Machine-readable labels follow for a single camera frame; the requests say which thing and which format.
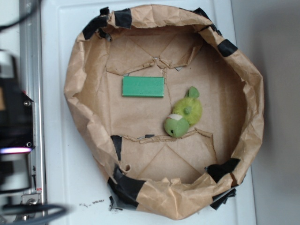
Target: green rectangular block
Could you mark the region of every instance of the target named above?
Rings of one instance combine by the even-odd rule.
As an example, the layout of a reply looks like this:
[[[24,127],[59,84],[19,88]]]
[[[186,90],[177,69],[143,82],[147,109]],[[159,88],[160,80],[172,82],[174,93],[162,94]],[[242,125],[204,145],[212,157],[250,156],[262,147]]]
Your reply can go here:
[[[162,98],[164,88],[164,77],[125,76],[123,78],[124,97]]]

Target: stuffed toy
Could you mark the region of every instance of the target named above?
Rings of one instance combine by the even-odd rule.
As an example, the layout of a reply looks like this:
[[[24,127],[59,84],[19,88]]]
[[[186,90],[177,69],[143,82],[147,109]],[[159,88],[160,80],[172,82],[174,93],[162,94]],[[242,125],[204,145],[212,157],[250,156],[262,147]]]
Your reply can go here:
[[[199,91],[195,87],[188,90],[186,96],[173,107],[172,114],[165,120],[165,131],[168,135],[179,138],[196,124],[202,116],[202,105],[197,99]]]

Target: white surface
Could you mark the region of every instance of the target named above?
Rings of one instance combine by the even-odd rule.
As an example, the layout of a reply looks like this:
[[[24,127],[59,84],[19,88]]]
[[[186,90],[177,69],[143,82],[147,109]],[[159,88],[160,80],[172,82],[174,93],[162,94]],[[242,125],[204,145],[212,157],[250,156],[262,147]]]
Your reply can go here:
[[[19,0],[0,0],[0,26],[14,22],[19,18]],[[0,33],[0,49],[9,50],[17,60],[20,60],[20,30],[19,25]]]
[[[300,223],[300,2],[232,0],[238,47],[265,81],[265,132],[253,166],[258,225]]]
[[[93,157],[77,132],[63,96],[68,60],[74,40],[87,23],[109,6],[120,10],[141,4],[173,5],[188,10],[204,9],[224,37],[235,43],[229,0],[47,0],[42,7],[43,90],[45,151],[48,201],[72,207],[65,218],[51,225],[122,224],[202,224],[255,225],[255,209],[251,173],[237,197],[228,199],[218,211],[207,207],[191,217],[172,221],[154,214],[137,211],[109,211],[109,189],[102,179]]]

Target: light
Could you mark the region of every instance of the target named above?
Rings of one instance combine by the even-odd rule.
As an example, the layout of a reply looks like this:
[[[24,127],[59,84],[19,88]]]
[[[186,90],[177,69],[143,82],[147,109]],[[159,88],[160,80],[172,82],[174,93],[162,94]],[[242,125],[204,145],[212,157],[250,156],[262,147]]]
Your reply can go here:
[[[18,154],[18,153],[29,153],[31,148],[3,148],[0,149],[0,154]]]

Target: black cable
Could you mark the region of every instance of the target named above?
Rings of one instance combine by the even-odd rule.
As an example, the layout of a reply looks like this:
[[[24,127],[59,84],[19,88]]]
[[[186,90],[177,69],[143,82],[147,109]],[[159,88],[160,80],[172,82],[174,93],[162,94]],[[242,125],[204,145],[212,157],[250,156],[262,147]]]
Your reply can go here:
[[[1,31],[5,30],[5,29],[8,29],[10,27],[13,27],[13,26],[19,24],[19,23],[24,22],[27,18],[29,18],[30,16],[32,16],[37,11],[37,9],[38,9],[38,6],[39,6],[38,2],[40,3],[41,1],[42,0],[37,0],[36,3],[31,8],[31,11],[29,13],[25,14],[25,15],[20,16],[20,18],[18,20],[16,20],[15,22],[12,22],[12,23],[10,23],[8,25],[2,25],[2,26],[0,26],[0,33],[1,33]]]
[[[56,210],[59,209],[59,211],[46,215],[44,217],[28,219],[27,221],[16,221],[6,225],[43,225],[49,223],[54,219],[64,216],[68,211],[67,208],[60,205],[54,205],[54,204],[45,204],[45,205],[38,204],[38,205],[31,205],[31,206],[18,205],[18,206],[20,206],[22,209],[27,207],[29,209],[28,211],[29,214],[33,212],[55,210],[55,209]]]

